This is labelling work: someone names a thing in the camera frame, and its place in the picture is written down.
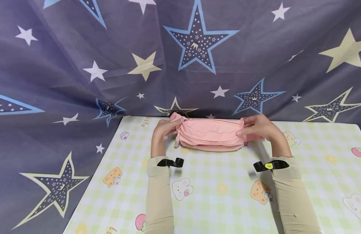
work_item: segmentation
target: cartoon bear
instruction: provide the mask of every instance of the cartoon bear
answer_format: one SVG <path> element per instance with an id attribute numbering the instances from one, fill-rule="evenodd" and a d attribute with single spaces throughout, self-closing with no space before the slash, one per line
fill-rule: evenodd
<path id="1" fill-rule="evenodd" d="M 257 180 L 251 190 L 251 197 L 254 200 L 259 201 L 262 205 L 265 205 L 268 201 L 273 201 L 273 196 L 271 194 L 271 189 L 269 186 L 264 184 L 262 181 Z"/>
<path id="2" fill-rule="evenodd" d="M 181 181 L 173 182 L 173 193 L 177 200 L 181 201 L 183 198 L 192 194 L 193 187 L 189 185 L 190 180 L 188 178 L 183 178 Z"/>
<path id="3" fill-rule="evenodd" d="M 361 219 L 361 196 L 352 194 L 351 197 L 343 198 L 345 206 L 359 219 Z"/>
<path id="4" fill-rule="evenodd" d="M 108 187 L 112 187 L 113 185 L 117 185 L 121 181 L 122 172 L 121 170 L 116 167 L 113 170 L 111 170 L 108 175 L 104 178 L 103 182 Z"/>
<path id="5" fill-rule="evenodd" d="M 286 137 L 288 145 L 291 147 L 293 145 L 299 145 L 301 143 L 300 138 L 296 137 L 293 133 L 286 130 L 283 135 Z"/>

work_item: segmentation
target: black buckle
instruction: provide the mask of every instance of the black buckle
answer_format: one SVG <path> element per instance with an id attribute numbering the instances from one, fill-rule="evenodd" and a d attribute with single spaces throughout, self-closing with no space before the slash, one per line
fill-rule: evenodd
<path id="1" fill-rule="evenodd" d="M 159 167 L 178 167 L 178 168 L 181 168 L 181 167 L 183 167 L 183 162 L 184 162 L 183 158 L 176 158 L 175 162 L 173 160 L 170 160 L 170 159 L 163 159 L 157 165 Z"/>
<path id="2" fill-rule="evenodd" d="M 273 160 L 269 163 L 265 163 L 265 165 L 262 162 L 256 162 L 253 164 L 253 166 L 256 169 L 256 172 L 263 172 L 266 170 L 272 170 L 272 169 L 284 169 L 289 167 L 287 162 L 282 160 Z"/>

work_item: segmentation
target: green checkered pattern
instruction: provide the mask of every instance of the green checkered pattern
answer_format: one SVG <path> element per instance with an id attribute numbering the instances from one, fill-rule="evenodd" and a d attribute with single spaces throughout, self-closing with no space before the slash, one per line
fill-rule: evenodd
<path id="1" fill-rule="evenodd" d="M 122 119 L 64 234 L 105 234 L 110 227 L 112 234 L 142 233 L 135 220 L 139 214 L 145 214 L 148 184 L 145 163 L 152 132 L 160 118 L 147 119 L 148 124 L 144 124 L 145 119 L 140 116 Z M 351 151 L 361 148 L 358 126 L 275 124 L 298 138 L 291 150 L 303 166 L 303 180 L 322 232 L 361 233 L 361 219 L 342 202 L 352 194 L 361 195 L 361 158 Z M 126 140 L 120 136 L 123 132 L 129 133 Z M 170 185 L 188 178 L 193 187 L 193 192 L 180 201 L 171 189 L 176 234 L 282 233 L 276 225 L 280 219 L 271 173 L 256 173 L 252 165 L 269 161 L 268 141 L 250 142 L 236 152 L 204 152 L 173 146 L 174 141 L 169 143 L 167 155 L 172 159 L 184 158 L 185 162 L 181 169 L 171 168 Z M 107 187 L 103 179 L 116 167 L 123 173 L 121 182 Z M 256 180 L 270 186 L 274 202 L 262 205 L 252 199 L 250 192 Z"/>

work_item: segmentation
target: fabric backdrop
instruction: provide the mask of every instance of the fabric backdrop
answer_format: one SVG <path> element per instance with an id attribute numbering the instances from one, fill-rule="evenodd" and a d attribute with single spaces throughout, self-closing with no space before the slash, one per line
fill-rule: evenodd
<path id="1" fill-rule="evenodd" d="M 0 0 L 0 234 L 62 233 L 123 115 L 361 127 L 361 0 L 282 1 Z"/>

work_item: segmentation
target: pink bag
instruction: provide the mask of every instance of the pink bag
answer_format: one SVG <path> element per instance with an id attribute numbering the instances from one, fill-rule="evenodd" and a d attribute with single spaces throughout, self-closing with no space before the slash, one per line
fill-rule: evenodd
<path id="1" fill-rule="evenodd" d="M 245 142 L 261 140 L 256 134 L 238 137 L 236 132 L 244 128 L 244 118 L 238 121 L 224 119 L 187 119 L 178 113 L 170 116 L 171 120 L 183 118 L 184 122 L 176 128 L 174 147 L 179 143 L 185 147 L 204 151 L 227 152 L 235 151 L 244 146 Z"/>

